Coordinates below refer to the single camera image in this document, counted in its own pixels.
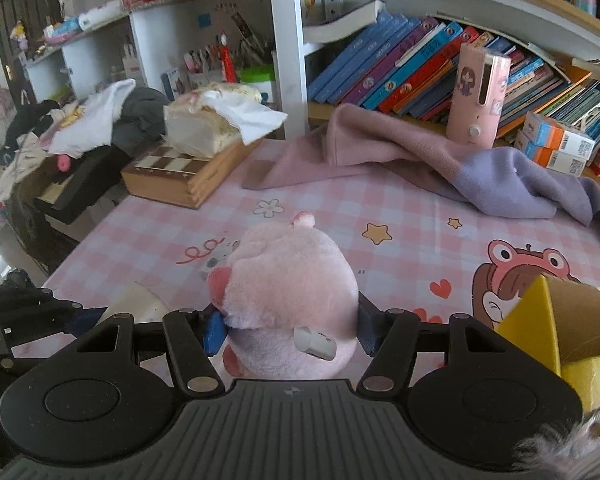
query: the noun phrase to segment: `chessboard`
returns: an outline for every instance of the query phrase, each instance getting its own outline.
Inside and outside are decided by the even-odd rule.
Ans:
[[[199,208],[258,145],[236,140],[212,159],[159,146],[122,170],[128,192],[173,205]]]

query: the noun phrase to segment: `purple blanket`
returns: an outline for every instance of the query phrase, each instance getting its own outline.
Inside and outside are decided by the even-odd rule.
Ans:
[[[276,163],[256,161],[243,187],[267,189],[365,174],[381,163],[415,186],[504,218],[552,218],[558,208],[588,226],[600,187],[538,166],[515,148],[461,146],[430,130],[345,104],[331,120],[286,143]]]

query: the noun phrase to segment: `cartoon frog print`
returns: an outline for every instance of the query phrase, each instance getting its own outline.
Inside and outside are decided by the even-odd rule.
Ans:
[[[532,251],[531,244],[516,249],[503,240],[493,240],[488,253],[490,263],[482,264],[474,274],[472,302],[475,319],[490,328],[502,322],[540,274],[579,282],[570,275],[567,259],[556,249]]]

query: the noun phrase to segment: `pink plush toy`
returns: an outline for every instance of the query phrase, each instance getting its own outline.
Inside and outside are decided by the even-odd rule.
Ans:
[[[351,359],[358,284],[336,243],[314,224],[314,216],[302,211],[291,224],[248,229],[227,266],[206,279],[211,301],[230,327],[222,360],[233,377],[328,379]],[[325,361],[297,350],[296,326],[335,340],[336,357]]]

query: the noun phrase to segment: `barcode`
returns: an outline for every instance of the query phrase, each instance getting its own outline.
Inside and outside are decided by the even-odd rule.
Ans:
[[[582,162],[581,160],[573,159],[571,161],[571,165],[569,166],[569,173],[571,173],[571,174],[580,173],[583,166],[584,166],[584,162]]]
[[[580,146],[578,146],[578,156],[581,156],[583,158],[586,157],[587,153],[589,152],[589,146],[589,142],[587,142],[586,140],[581,140]]]

